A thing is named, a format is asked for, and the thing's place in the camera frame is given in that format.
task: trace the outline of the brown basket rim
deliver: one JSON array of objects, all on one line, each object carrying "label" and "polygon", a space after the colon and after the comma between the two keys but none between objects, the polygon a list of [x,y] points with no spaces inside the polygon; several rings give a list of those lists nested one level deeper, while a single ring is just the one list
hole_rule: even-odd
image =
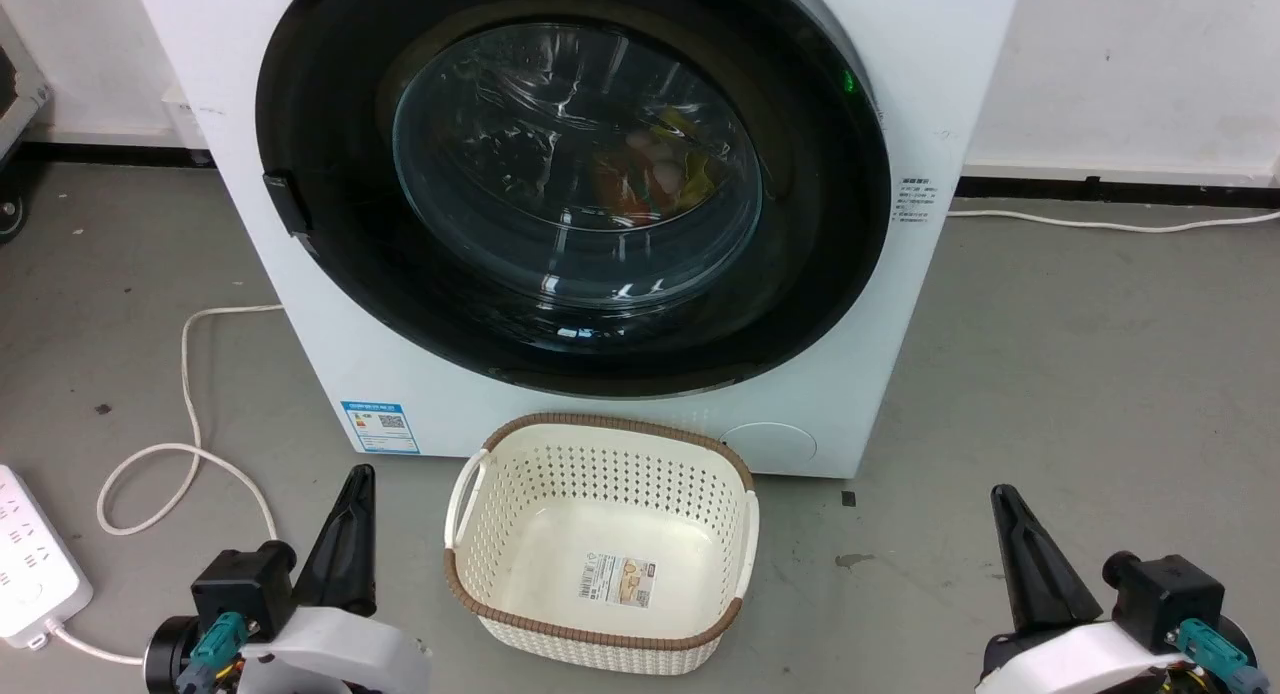
[{"label": "brown basket rim", "polygon": [[[667,439],[676,439],[677,442],[686,442],[690,444],[696,444],[705,449],[717,452],[737,471],[742,479],[742,489],[751,492],[755,489],[755,483],[751,479],[750,470],[746,469],[746,464],[742,462],[741,457],[737,456],[733,449],[728,448],[727,444],[717,442],[710,437],[704,437],[700,434],[694,434],[691,432],[685,432],[675,429],[671,426],[662,426],[659,424],[648,424],[644,421],[632,421],[627,419],[618,419],[612,416],[596,416],[596,415],[576,415],[576,414],[534,414],[522,416],[508,421],[506,425],[499,428],[493,433],[492,437],[484,443],[486,451],[493,452],[494,447],[498,446],[503,439],[511,435],[518,429],[525,429],[535,424],[571,424],[577,426],[595,426],[603,429],[618,429],[622,432],[636,432],[640,434],[653,434],[654,437],[664,437]],[[719,620],[716,621],[709,629],[700,634],[691,636],[685,636],[685,639],[662,639],[650,636],[625,636],[617,634],[604,634],[600,631],[588,631],[584,629],[573,629],[571,626],[559,626],[556,624],[549,624],[545,621],[534,620],[530,617],[516,616],[511,612],[506,612],[488,604],[481,604],[467,593],[466,588],[462,586],[462,579],[458,576],[458,558],[453,549],[444,551],[444,576],[448,580],[449,590],[453,595],[462,602],[471,613],[476,616],[485,617],[497,622],[506,624],[508,626],[516,626],[517,629],[524,629],[527,631],[534,631],[538,634],[547,634],[559,639],[568,639],[572,642],[581,642],[584,644],[600,644],[604,647],[621,647],[625,649],[653,649],[659,652],[684,652],[689,649],[696,649],[705,644],[719,639],[721,635],[733,624],[737,617],[739,611],[742,608],[742,598],[735,597],[728,607],[721,615]]]}]

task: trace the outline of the washing machine door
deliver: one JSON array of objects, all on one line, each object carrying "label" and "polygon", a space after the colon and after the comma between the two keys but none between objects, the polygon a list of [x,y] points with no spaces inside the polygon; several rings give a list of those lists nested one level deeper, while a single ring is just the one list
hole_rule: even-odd
[{"label": "washing machine door", "polygon": [[864,76],[791,0],[297,0],[257,105],[321,268],[518,385],[741,382],[845,315],[883,246]]}]

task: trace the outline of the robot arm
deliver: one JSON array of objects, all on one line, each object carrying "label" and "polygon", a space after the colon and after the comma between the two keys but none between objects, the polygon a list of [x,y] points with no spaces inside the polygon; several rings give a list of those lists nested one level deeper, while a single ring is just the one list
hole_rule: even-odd
[{"label": "robot arm", "polygon": [[1014,631],[993,638],[977,694],[1266,694],[1222,585],[1179,556],[1107,558],[1112,621],[1007,484],[991,493]]},{"label": "robot arm", "polygon": [[198,616],[152,636],[143,676],[152,694],[422,694],[430,653],[371,621],[374,470],[351,470],[297,584],[284,542],[225,551],[192,584]]}]

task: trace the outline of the electrical outlet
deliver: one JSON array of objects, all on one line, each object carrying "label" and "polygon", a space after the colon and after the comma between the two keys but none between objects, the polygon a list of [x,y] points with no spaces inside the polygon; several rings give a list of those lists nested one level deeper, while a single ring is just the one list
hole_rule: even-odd
[{"label": "electrical outlet", "polygon": [[47,621],[83,609],[93,589],[27,485],[0,465],[0,638],[10,647],[40,649]]}]

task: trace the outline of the yellow wire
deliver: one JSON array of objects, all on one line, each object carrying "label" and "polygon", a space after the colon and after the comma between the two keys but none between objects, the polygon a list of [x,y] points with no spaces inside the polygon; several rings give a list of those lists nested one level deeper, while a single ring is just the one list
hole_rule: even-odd
[{"label": "yellow wire", "polygon": [[1194,679],[1194,680],[1196,680],[1196,684],[1199,684],[1199,685],[1201,685],[1201,689],[1203,689],[1204,691],[1207,691],[1207,690],[1208,690],[1208,685],[1207,685],[1207,684],[1204,684],[1204,680],[1203,680],[1203,679],[1201,679],[1201,677],[1196,676],[1196,672],[1193,672],[1193,671],[1190,671],[1190,670],[1184,670],[1184,672],[1187,674],[1187,676],[1189,676],[1189,677]]}]

